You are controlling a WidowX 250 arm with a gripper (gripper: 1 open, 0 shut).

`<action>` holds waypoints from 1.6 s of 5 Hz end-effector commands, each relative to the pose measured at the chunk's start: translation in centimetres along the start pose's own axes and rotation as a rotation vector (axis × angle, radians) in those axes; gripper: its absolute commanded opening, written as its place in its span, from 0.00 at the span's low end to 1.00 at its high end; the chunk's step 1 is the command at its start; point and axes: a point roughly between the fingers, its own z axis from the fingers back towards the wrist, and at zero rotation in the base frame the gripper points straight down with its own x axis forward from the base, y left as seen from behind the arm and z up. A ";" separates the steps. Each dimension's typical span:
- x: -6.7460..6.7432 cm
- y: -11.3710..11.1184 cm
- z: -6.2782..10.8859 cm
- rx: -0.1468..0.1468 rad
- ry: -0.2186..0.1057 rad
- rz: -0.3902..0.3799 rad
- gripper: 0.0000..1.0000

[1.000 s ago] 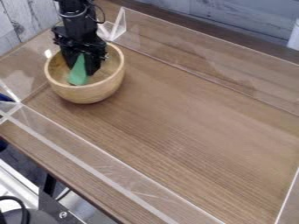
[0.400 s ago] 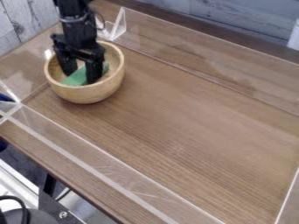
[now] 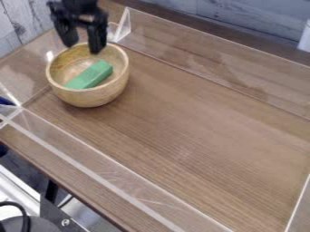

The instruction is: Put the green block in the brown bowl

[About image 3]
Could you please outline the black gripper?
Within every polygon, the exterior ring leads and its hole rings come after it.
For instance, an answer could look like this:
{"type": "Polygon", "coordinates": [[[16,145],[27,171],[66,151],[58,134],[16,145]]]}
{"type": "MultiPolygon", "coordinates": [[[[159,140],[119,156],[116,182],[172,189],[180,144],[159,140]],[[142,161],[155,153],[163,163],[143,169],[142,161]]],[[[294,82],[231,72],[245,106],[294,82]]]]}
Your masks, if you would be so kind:
{"type": "Polygon", "coordinates": [[[79,41],[76,26],[87,27],[90,52],[98,54],[107,46],[108,13],[98,0],[50,0],[47,6],[58,36],[67,47],[79,41]]]}

